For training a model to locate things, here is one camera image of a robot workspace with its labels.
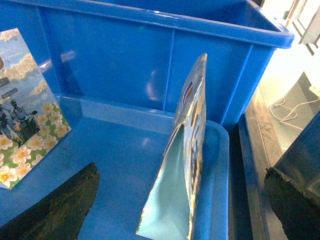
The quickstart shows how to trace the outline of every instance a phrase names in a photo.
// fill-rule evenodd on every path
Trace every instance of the cartoon figure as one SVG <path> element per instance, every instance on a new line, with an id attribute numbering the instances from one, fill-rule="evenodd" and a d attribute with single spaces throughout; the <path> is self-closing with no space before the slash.
<path id="1" fill-rule="evenodd" d="M 24 128 L 31 120 L 31 118 L 34 118 L 34 115 L 38 113 L 37 111 L 26 113 L 23 107 L 17 106 L 15 100 L 12 100 L 10 103 L 13 106 L 12 118 L 15 119 L 17 122 L 20 122 L 20 128 Z"/>
<path id="2" fill-rule="evenodd" d="M 2 107 L 2 104 L 0 104 L 0 135 L 4 134 L 8 139 L 13 140 L 11 131 L 17 133 L 16 129 L 14 128 L 15 123 L 11 119 L 7 118 L 4 110 L 6 110 L 11 115 L 10 111 Z"/>
<path id="3" fill-rule="evenodd" d="M 11 118 L 20 123 L 19 127 L 21 130 L 17 131 L 18 136 L 22 139 L 22 141 L 19 142 L 20 147 L 40 130 L 37 121 L 35 120 L 35 115 L 38 112 L 32 111 L 31 113 L 27 113 L 22 106 L 19 107 L 17 105 L 15 100 L 12 100 L 10 103 L 13 106 Z"/>

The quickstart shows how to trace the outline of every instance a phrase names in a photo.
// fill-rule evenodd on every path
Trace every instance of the white cloud illustration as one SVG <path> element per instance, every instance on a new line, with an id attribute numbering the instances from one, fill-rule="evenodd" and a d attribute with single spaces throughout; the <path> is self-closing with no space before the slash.
<path id="1" fill-rule="evenodd" d="M 3 71 L 0 71 L 0 79 L 7 77 L 10 82 L 12 80 L 22 80 L 36 68 L 37 64 L 34 58 L 31 53 L 27 53 L 19 63 L 12 64 L 10 67 L 6 67 Z"/>
<path id="2" fill-rule="evenodd" d="M 45 80 L 42 80 L 39 84 L 39 86 L 36 86 L 33 91 L 29 94 L 30 96 L 33 95 L 39 95 L 43 90 L 45 90 L 46 88 L 48 88 L 48 83 Z"/>
<path id="3" fill-rule="evenodd" d="M 20 35 L 18 28 L 11 29 L 8 31 L 3 31 L 0 33 L 0 40 L 7 42 L 18 35 Z"/>

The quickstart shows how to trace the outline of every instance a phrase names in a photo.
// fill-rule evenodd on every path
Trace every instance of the printed packaging bag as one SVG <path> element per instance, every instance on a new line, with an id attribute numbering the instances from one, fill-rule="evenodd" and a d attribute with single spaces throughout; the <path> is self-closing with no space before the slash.
<path id="1" fill-rule="evenodd" d="M 17 28 L 0 32 L 0 187 L 12 189 L 71 130 Z"/>
<path id="2" fill-rule="evenodd" d="M 153 240 L 191 240 L 195 227 L 206 126 L 207 54 L 182 88 L 171 137 L 136 234 Z"/>

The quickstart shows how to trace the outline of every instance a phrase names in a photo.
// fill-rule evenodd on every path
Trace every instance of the dark plastic piece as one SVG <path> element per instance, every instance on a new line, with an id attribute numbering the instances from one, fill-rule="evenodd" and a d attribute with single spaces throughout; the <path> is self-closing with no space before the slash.
<path id="1" fill-rule="evenodd" d="M 75 240 L 93 205 L 100 175 L 88 164 L 41 201 L 0 228 L 6 240 Z"/>
<path id="2" fill-rule="evenodd" d="M 264 183 L 288 239 L 320 239 L 320 197 L 273 167 Z"/>

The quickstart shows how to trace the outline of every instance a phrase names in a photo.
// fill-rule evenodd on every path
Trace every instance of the yellow flower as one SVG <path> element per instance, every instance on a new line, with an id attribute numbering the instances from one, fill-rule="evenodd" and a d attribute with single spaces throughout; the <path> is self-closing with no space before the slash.
<path id="1" fill-rule="evenodd" d="M 15 168 L 15 176 L 19 178 L 19 180 L 23 179 L 24 176 L 30 172 L 31 166 L 30 163 L 24 164 L 20 163 L 19 166 Z"/>
<path id="2" fill-rule="evenodd" d="M 0 182 L 2 182 L 7 188 L 10 188 L 10 182 L 17 180 L 16 170 L 4 165 L 0 168 Z"/>
<path id="3" fill-rule="evenodd" d="M 43 136 L 46 137 L 47 135 L 50 134 L 50 127 L 49 126 L 39 126 L 40 131 L 39 133 Z"/>
<path id="4" fill-rule="evenodd" d="M 11 158 L 13 158 L 13 162 L 15 164 L 25 163 L 27 159 L 31 159 L 30 155 L 31 150 L 27 148 L 26 145 L 18 148 L 17 146 L 14 148 L 14 153 L 12 153 Z"/>
<path id="5" fill-rule="evenodd" d="M 65 125 L 61 124 L 54 130 L 54 132 L 57 134 L 58 138 L 62 138 L 67 134 L 68 130 Z"/>
<path id="6" fill-rule="evenodd" d="M 58 126 L 59 124 L 62 123 L 62 115 L 58 111 L 53 111 L 51 113 L 51 116 L 49 117 L 49 120 L 52 125 L 54 124 L 54 125 Z"/>
<path id="7" fill-rule="evenodd" d="M 7 150 L 8 148 L 11 148 L 13 145 L 12 140 L 6 137 L 6 135 L 2 134 L 0 135 L 0 150 Z"/>
<path id="8" fill-rule="evenodd" d="M 48 121 L 48 118 L 45 114 L 39 114 L 39 116 L 36 119 L 39 126 L 46 125 L 46 122 Z"/>
<path id="9" fill-rule="evenodd" d="M 43 158 L 43 157 L 38 154 L 37 156 L 35 156 L 35 160 L 32 161 L 31 165 L 32 165 L 32 166 L 37 165 L 37 164 L 42 160 L 42 158 Z"/>
<path id="10" fill-rule="evenodd" d="M 58 141 L 55 136 L 48 135 L 44 140 L 43 148 L 47 149 L 47 152 L 49 152 L 57 143 Z"/>
<path id="11" fill-rule="evenodd" d="M 41 136 L 35 134 L 30 138 L 27 146 L 31 148 L 31 151 L 41 150 L 44 145 L 43 140 Z"/>
<path id="12" fill-rule="evenodd" d="M 60 106 L 59 106 L 59 104 L 58 104 L 57 102 L 54 103 L 54 106 L 55 106 L 57 109 L 60 108 Z"/>
<path id="13" fill-rule="evenodd" d="M 52 110 L 54 109 L 54 106 L 52 105 L 51 102 L 45 101 L 41 108 L 42 108 L 42 112 L 44 114 L 50 114 L 52 112 Z"/>

